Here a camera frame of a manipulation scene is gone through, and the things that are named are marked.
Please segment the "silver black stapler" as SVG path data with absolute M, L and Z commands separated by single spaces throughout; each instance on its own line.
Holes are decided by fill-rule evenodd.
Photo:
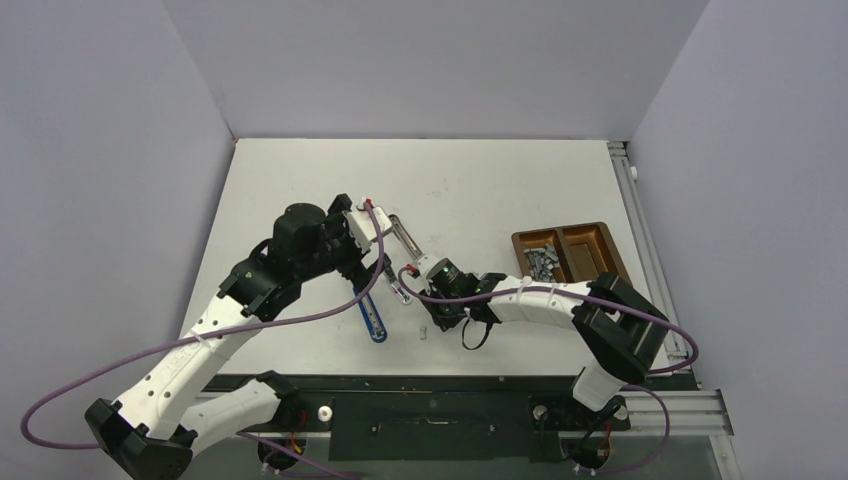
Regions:
M 396 238 L 399 240 L 405 251 L 408 253 L 408 255 L 413 260 L 417 260 L 422 257 L 424 255 L 423 250 L 419 247 L 417 242 L 407 231 L 402 221 L 400 220 L 400 217 L 396 214 L 389 214 L 388 218 L 392 224 L 393 233 L 395 234 Z

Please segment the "blue stapler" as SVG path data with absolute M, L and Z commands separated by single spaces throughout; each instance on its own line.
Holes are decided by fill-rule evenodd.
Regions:
M 356 287 L 354 287 L 352 291 L 355 297 L 359 299 L 359 310 L 368 331 L 369 338 L 374 343 L 382 343 L 386 341 L 388 338 L 388 332 L 372 296 L 370 294 L 362 294 Z

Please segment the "brown plastic divided tray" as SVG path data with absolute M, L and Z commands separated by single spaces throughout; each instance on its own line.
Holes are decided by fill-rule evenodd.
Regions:
M 604 222 L 516 232 L 512 234 L 511 241 L 523 276 L 529 276 L 523 249 L 550 243 L 554 245 L 560 260 L 557 282 L 593 281 L 602 273 L 613 273 L 632 283 Z

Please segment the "light blue staple box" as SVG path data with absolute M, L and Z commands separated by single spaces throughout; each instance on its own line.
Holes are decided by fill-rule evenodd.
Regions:
M 396 297 L 403 305 L 409 305 L 412 302 L 412 298 L 400 285 L 397 275 L 393 271 L 386 271 L 385 275 Z

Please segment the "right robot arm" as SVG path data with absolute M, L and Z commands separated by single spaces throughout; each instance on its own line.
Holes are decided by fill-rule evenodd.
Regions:
M 578 283 L 544 283 L 503 273 L 476 275 L 448 258 L 424 255 L 409 267 L 426 286 L 418 294 L 443 330 L 468 321 L 487 330 L 525 322 L 577 333 L 592 355 L 565 401 L 579 428 L 599 421 L 626 384 L 642 384 L 663 348 L 666 316 L 615 273 Z

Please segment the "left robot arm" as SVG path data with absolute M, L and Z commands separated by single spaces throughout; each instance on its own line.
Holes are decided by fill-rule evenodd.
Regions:
M 116 399 L 87 409 L 100 448 L 133 479 L 177 479 L 195 455 L 242 430 L 292 426 L 296 389 L 273 371 L 212 400 L 196 397 L 260 327 L 300 298 L 306 282 L 337 272 L 364 293 L 382 266 L 367 267 L 363 259 L 392 228 L 382 208 L 368 199 L 353 205 L 345 194 L 327 210 L 287 207 L 271 237 L 232 268 L 180 345 Z

